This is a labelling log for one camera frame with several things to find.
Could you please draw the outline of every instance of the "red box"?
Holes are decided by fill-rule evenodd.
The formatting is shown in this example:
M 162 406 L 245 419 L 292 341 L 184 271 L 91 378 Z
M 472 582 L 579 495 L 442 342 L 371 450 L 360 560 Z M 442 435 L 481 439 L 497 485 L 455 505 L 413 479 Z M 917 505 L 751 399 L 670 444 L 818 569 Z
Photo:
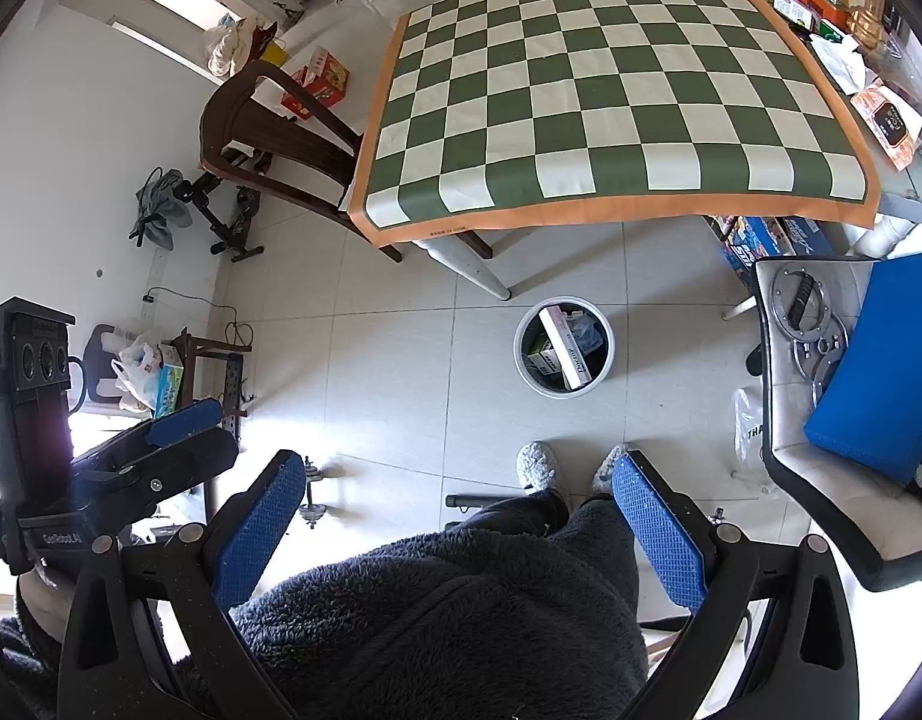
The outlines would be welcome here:
M 318 46 L 306 67 L 297 71 L 293 79 L 298 81 L 326 108 L 344 100 L 348 88 L 348 69 L 342 65 L 327 49 Z M 282 105 L 301 119 L 310 119 L 311 112 L 298 103 L 291 95 L 282 97 Z

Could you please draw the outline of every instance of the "checkered tablecloth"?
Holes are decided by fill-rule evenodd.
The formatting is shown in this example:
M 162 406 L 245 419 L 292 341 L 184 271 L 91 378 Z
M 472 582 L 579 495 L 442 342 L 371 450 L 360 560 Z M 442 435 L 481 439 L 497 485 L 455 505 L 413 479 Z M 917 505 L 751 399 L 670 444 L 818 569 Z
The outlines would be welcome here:
M 652 197 L 657 215 L 712 196 L 857 205 L 877 184 L 752 0 L 444 0 L 406 18 L 352 204 L 376 242 L 572 221 L 533 212 L 566 199 L 638 197 L 618 204 L 630 218 Z

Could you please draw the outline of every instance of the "tiled floor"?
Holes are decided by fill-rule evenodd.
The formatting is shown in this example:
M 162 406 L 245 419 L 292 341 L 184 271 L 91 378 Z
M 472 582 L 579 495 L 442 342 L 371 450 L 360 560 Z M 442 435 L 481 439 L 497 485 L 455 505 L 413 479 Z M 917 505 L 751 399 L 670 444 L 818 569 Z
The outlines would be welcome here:
M 313 39 L 352 71 L 349 95 L 335 109 L 351 124 L 366 118 L 386 42 L 378 30 L 390 34 L 397 1 L 384 1 L 387 15 L 367 7 L 312 14 Z M 421 4 L 402 1 L 405 10 Z M 358 53 L 362 38 L 369 50 Z M 305 185 L 340 194 L 330 182 Z M 252 243 L 266 252 L 224 264 L 220 280 L 224 302 L 256 331 L 245 388 L 256 400 L 244 421 L 245 451 L 222 490 L 244 488 L 287 447 L 324 467 L 328 479 L 314 496 L 330 506 L 313 531 L 292 524 L 264 586 L 437 530 L 460 517 L 444 507 L 447 493 L 517 494 L 514 459 L 530 440 L 555 448 L 577 496 L 613 445 L 639 442 L 671 487 L 706 514 L 724 507 L 752 538 L 799 541 L 808 517 L 796 504 L 759 500 L 754 485 L 730 475 L 731 393 L 750 383 L 743 361 L 758 329 L 752 314 L 722 322 L 725 307 L 746 292 L 700 218 L 484 237 L 496 250 L 493 271 L 512 289 L 506 303 L 413 245 L 402 247 L 405 261 L 396 265 L 317 215 L 262 201 Z M 618 345 L 610 376 L 570 401 L 528 389 L 512 359 L 525 307 L 552 295 L 597 303 Z M 640 562 L 640 616 L 672 613 Z

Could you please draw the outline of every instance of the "wooden chair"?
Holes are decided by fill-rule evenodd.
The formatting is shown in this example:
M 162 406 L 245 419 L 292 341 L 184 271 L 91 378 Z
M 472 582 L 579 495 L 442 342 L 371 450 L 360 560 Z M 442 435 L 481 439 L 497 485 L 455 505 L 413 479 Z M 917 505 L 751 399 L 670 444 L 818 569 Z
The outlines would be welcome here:
M 266 108 L 252 95 L 261 79 L 271 79 L 282 90 L 309 110 L 325 127 L 338 136 L 351 151 L 339 148 L 326 138 L 299 127 L 274 111 Z M 357 165 L 357 153 L 361 148 L 361 136 L 354 132 L 335 114 L 328 111 L 320 101 L 291 76 L 269 62 L 251 62 L 224 81 L 211 95 L 205 111 L 200 116 L 200 162 L 205 170 L 239 184 L 287 200 L 315 214 L 336 221 L 347 227 L 352 233 L 364 237 L 360 230 L 333 203 L 321 199 L 309 191 L 277 181 L 266 175 L 234 167 L 222 157 L 222 152 L 231 141 L 252 146 L 258 151 L 268 151 L 277 156 L 313 167 L 314 170 L 337 181 L 347 191 L 354 181 L 354 167 Z M 483 259 L 493 256 L 491 247 L 477 234 L 469 232 L 458 236 Z M 381 251 L 395 262 L 400 262 L 402 255 L 395 247 L 382 247 Z

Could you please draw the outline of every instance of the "camera lens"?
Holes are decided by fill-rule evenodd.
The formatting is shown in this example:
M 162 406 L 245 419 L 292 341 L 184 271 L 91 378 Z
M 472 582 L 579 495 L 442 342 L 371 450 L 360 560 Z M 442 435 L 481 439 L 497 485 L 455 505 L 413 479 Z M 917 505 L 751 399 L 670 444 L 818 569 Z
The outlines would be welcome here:
M 35 377 L 35 351 L 31 348 L 30 343 L 25 343 L 24 350 L 21 352 L 21 372 L 28 381 Z
M 41 373 L 45 379 L 50 379 L 54 374 L 54 353 L 51 351 L 51 344 L 45 341 L 41 344 Z

